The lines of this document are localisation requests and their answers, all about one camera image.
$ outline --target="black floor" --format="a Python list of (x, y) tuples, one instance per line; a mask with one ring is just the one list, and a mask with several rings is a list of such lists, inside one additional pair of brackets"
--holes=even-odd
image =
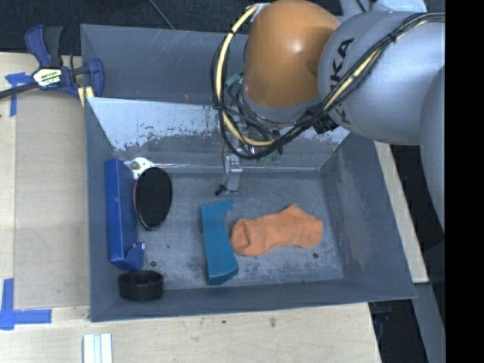
[[(226, 32), (245, 6), (274, 0), (154, 0), (175, 28)], [(333, 14), (342, 14), (338, 0), (313, 1)], [(428, 11), (445, 11), (445, 0), (424, 0)], [(95, 23), (117, 26), (167, 28), (148, 0), (0, 0), (0, 51), (25, 51), (23, 35), (32, 26), (63, 26), (61, 54), (80, 54), (79, 25)], [(412, 219), (422, 249), (443, 239), (436, 225), (425, 186), (417, 147), (393, 147)], [(445, 320), (445, 280), (434, 284)], [(410, 301), (370, 305), (383, 363), (427, 362)]]

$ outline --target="orange sock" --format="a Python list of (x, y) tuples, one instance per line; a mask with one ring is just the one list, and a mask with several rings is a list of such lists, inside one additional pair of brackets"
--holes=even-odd
[(280, 213), (239, 219), (232, 228), (230, 242), (236, 253), (261, 256), (279, 246), (314, 247), (322, 233), (323, 221), (293, 204)]

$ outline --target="gray bin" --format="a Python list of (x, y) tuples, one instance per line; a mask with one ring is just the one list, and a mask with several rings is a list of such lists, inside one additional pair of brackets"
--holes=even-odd
[[(374, 143), (342, 129), (323, 136), (307, 131), (285, 147), (278, 165), (243, 160), (240, 190), (230, 196), (235, 203), (225, 217), (230, 232), (240, 217), (275, 213), (295, 203), (323, 219), (320, 244), (277, 248), (259, 257), (237, 255), (237, 276), (220, 287), (206, 285), (200, 207), (220, 200), (214, 193), (223, 170), (222, 140), (210, 109), (209, 65), (222, 38), (82, 26), (83, 57), (102, 59), (107, 80), (107, 98), (92, 98), (85, 106), (92, 320), (414, 297)], [(230, 71), (243, 69), (246, 40), (237, 36)], [(159, 229), (138, 226), (139, 239), (146, 242), (144, 268), (165, 276), (163, 297), (143, 303), (119, 296), (122, 271), (108, 260), (104, 194), (104, 161), (139, 156), (164, 165), (174, 191)]]

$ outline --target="blue rectangular object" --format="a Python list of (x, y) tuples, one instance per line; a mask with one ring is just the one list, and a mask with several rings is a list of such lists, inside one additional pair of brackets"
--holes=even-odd
[(202, 206), (208, 285), (223, 284), (239, 271), (239, 265), (224, 226), (225, 211), (233, 204), (234, 200), (230, 199)]
[(143, 266), (144, 242), (138, 243), (133, 205), (133, 174), (118, 159), (104, 163), (109, 260), (122, 270)]

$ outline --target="black oval object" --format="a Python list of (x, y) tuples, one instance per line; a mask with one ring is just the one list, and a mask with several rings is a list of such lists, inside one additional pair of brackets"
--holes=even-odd
[(135, 210), (147, 230), (163, 223), (172, 205), (172, 180), (161, 168), (145, 170), (135, 183)]
[(163, 294), (163, 275), (156, 271), (130, 271), (120, 275), (119, 294), (130, 301), (151, 301)]

